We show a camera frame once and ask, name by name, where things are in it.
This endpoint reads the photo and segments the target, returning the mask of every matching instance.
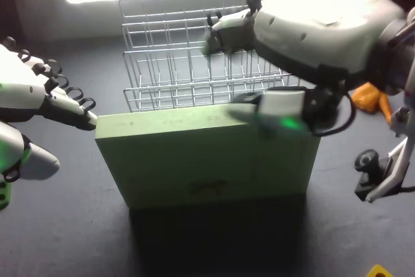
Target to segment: yellow object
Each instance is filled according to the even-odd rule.
[[[377,264],[373,266],[367,277],[394,277],[394,275],[390,274],[386,269]]]
[[[391,122],[392,110],[390,109],[388,96],[369,82],[358,87],[351,99],[358,109],[365,112],[374,113],[376,110],[381,109],[385,115],[386,122]]]

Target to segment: metal wire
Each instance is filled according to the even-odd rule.
[[[247,91],[300,83],[255,51],[202,55],[206,14],[242,10],[245,0],[120,0],[119,7],[131,112],[226,103]]]

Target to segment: green box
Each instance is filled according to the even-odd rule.
[[[225,105],[98,117],[95,141],[132,209],[305,193],[320,139],[263,133]]]

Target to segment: box front face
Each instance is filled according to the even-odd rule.
[[[129,208],[305,192],[319,139],[264,137],[240,123],[215,126],[225,114],[220,106],[211,106],[207,118],[198,113],[200,128],[96,139]]]

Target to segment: wire basket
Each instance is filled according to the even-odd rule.
[[[221,104],[240,93],[300,83],[255,51],[202,54],[206,15],[243,10],[245,0],[120,0],[119,6],[131,112]]]

